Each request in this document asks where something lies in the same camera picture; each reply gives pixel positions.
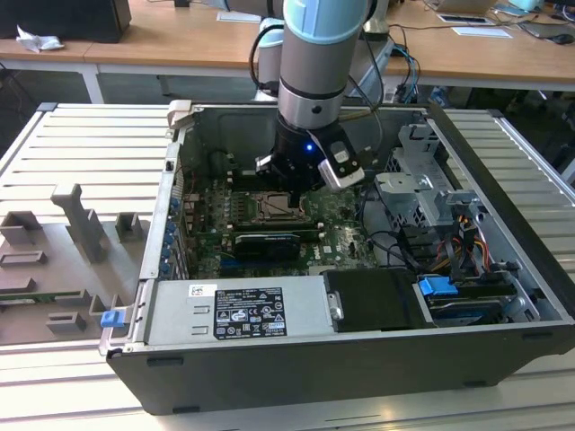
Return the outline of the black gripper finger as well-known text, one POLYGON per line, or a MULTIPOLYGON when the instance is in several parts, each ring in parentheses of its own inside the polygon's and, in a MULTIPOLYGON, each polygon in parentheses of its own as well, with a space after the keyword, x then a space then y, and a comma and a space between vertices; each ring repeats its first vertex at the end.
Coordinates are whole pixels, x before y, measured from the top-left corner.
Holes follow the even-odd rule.
POLYGON ((288 207, 289 208, 299 208, 301 203, 301 198, 307 193, 312 187, 313 183, 307 178, 295 178, 288 184, 288 207))

